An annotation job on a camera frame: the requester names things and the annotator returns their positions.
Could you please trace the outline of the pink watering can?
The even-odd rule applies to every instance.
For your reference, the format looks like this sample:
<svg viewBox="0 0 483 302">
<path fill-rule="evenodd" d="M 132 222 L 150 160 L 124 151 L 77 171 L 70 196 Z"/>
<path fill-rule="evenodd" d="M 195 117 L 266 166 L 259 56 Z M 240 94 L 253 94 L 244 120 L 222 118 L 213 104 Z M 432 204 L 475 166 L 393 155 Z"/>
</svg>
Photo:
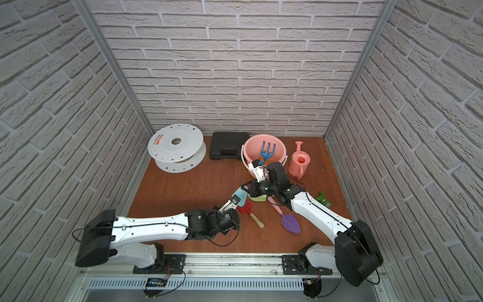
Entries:
<svg viewBox="0 0 483 302">
<path fill-rule="evenodd" d="M 302 141 L 296 141 L 296 151 L 292 154 L 291 162 L 289 164 L 289 173 L 291 176 L 301 179 L 311 162 L 311 157 L 308 153 L 302 151 Z"/>
</svg>

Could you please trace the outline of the pink plastic bucket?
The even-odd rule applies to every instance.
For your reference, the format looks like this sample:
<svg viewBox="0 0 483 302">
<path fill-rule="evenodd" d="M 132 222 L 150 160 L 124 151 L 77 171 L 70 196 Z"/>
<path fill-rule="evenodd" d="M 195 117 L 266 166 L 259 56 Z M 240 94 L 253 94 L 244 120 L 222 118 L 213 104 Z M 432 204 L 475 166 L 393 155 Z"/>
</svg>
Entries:
<svg viewBox="0 0 483 302">
<path fill-rule="evenodd" d="M 249 167 L 249 165 L 254 160 L 260 160 L 262 158 L 260 152 L 262 151 L 262 149 L 266 151 L 269 144 L 269 152 L 273 153 L 274 155 L 270 159 L 268 159 L 266 165 L 273 162 L 280 162 L 284 166 L 287 162 L 287 149 L 284 143 L 279 138 L 268 134 L 260 134 L 250 137 L 244 143 L 241 151 L 243 152 L 244 156 L 242 162 L 253 178 L 255 178 L 255 174 L 253 170 Z"/>
</svg>

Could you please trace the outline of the red shovel wooden handle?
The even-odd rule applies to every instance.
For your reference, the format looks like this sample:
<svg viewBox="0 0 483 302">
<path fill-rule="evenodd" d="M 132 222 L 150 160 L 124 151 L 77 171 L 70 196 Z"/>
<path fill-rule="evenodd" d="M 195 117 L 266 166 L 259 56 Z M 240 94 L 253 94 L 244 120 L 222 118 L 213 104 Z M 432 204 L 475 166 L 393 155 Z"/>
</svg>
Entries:
<svg viewBox="0 0 483 302">
<path fill-rule="evenodd" d="M 264 229 L 264 223 L 252 212 L 252 207 L 253 206 L 251 202 L 249 200 L 246 200 L 245 204 L 243 206 L 239 206 L 237 210 L 241 214 L 247 214 L 248 216 L 250 216 L 260 229 Z"/>
</svg>

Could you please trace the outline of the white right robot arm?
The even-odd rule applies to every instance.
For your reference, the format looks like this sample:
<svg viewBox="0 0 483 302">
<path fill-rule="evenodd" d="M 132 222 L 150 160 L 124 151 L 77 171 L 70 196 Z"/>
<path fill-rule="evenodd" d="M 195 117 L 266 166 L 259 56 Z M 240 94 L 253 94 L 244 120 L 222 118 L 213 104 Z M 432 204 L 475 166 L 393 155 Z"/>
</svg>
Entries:
<svg viewBox="0 0 483 302">
<path fill-rule="evenodd" d="M 353 222 L 323 206 L 307 190 L 292 183 L 283 166 L 267 166 L 268 178 L 253 179 L 240 186 L 251 197 L 275 197 L 280 205 L 303 216 L 333 243 L 333 249 L 321 245 L 308 248 L 305 257 L 314 268 L 337 270 L 348 283 L 360 286 L 384 263 L 370 226 L 362 220 Z"/>
</svg>

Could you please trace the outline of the light blue trowel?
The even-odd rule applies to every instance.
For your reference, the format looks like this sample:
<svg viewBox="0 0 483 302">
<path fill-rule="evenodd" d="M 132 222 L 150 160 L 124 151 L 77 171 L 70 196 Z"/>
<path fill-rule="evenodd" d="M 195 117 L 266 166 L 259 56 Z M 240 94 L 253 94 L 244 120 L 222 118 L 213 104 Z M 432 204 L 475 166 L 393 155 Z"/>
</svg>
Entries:
<svg viewBox="0 0 483 302">
<path fill-rule="evenodd" d="M 238 207 L 243 207 L 245 206 L 247 198 L 248 192 L 240 187 L 234 192 L 232 197 L 218 210 L 218 212 L 222 213 L 230 209 L 236 210 Z"/>
</svg>

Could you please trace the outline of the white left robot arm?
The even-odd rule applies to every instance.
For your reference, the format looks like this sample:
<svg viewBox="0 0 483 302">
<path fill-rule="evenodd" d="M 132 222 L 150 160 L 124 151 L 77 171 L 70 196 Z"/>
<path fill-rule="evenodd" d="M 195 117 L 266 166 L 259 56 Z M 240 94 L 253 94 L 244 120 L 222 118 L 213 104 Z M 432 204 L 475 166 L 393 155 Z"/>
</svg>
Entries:
<svg viewBox="0 0 483 302">
<path fill-rule="evenodd" d="M 75 260 L 78 268 L 109 261 L 131 264 L 139 269 L 164 266 L 159 240 L 213 240 L 218 234 L 240 229 L 236 210 L 192 210 L 156 218 L 117 216 L 102 211 L 83 228 Z"/>
</svg>

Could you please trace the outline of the blue rake yellow handle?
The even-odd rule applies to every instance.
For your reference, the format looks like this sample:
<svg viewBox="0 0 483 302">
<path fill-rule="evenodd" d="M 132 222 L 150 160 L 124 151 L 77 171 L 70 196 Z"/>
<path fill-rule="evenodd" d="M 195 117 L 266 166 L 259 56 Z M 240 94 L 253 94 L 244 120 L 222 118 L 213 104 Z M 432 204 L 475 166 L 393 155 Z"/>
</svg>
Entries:
<svg viewBox="0 0 483 302">
<path fill-rule="evenodd" d="M 275 154 L 276 144 L 273 145 L 271 148 L 271 143 L 266 143 L 265 141 L 262 142 L 262 149 L 260 151 L 261 159 L 259 161 L 260 165 L 266 164 L 266 162 L 271 159 Z"/>
</svg>

